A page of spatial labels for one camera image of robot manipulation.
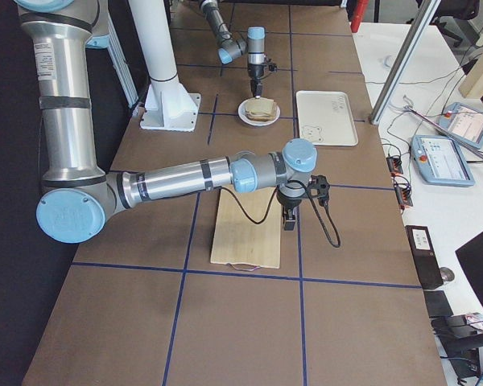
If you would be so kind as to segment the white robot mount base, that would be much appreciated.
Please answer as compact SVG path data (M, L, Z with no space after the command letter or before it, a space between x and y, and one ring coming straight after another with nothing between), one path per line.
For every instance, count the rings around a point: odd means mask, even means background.
M192 132L201 96L180 83L162 1L129 1L147 66L150 86L144 103L143 129Z

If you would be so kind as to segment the far teach pendant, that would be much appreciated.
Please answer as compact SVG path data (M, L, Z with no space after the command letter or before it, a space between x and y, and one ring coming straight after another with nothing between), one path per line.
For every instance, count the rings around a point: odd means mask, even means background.
M483 146L483 112L477 109L455 102L444 110L439 125L476 149Z

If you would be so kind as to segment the aluminium frame post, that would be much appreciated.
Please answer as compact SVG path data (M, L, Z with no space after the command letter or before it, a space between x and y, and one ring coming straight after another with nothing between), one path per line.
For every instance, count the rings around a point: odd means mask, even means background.
M418 14L410 25L407 36L399 49L390 73L386 78L386 82L378 96L378 100L369 116L369 122L372 125L379 124L391 97L399 85L412 54L415 52L425 29L434 17L440 3L440 0L423 0L421 2Z

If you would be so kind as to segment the bread slice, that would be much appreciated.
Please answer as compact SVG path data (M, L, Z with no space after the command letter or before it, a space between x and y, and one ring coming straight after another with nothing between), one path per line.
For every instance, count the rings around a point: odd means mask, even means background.
M278 115L278 106L273 99L253 97L245 101L245 116L251 121L271 121Z

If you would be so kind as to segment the white round plate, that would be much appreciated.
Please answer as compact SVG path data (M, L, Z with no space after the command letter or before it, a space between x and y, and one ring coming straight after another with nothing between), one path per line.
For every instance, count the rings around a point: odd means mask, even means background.
M243 122L253 126L271 125L280 116L280 108L273 99L253 97L243 101L237 110Z

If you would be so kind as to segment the cream bear serving tray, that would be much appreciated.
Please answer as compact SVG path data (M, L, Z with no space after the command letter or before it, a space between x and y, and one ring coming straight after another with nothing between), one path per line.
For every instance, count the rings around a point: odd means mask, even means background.
M318 146L358 143L349 98L344 92L298 91L299 136Z

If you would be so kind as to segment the teach pendant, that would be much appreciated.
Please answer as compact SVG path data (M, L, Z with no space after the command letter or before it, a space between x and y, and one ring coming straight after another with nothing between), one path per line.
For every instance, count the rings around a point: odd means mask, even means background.
M427 184L471 187L475 180L460 147L444 136L415 135L411 139L415 164Z
M477 109L455 102L444 110L439 125L476 149L483 146L483 112Z

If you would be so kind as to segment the wooden cutting board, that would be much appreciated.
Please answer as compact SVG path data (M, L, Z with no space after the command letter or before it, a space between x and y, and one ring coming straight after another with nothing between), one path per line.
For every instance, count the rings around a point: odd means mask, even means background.
M280 266L281 205L275 189L220 193L210 262L239 269Z

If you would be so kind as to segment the black desk clutter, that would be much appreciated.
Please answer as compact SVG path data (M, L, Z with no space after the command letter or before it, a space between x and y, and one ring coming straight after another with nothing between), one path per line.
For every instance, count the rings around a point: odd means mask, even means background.
M425 291L449 385L483 385L483 314L454 314L443 291Z

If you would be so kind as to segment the black box with label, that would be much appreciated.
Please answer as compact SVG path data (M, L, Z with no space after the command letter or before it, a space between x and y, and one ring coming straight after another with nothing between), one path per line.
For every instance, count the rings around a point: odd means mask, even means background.
M444 282L428 228L419 225L406 225L405 229L422 288L424 290L435 290L441 287Z

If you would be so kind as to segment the near teach pendant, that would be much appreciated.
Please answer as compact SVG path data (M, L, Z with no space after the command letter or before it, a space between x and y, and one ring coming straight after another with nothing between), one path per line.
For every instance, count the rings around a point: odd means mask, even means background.
M471 187L475 180L460 147L444 136L415 135L411 139L415 164L427 184Z

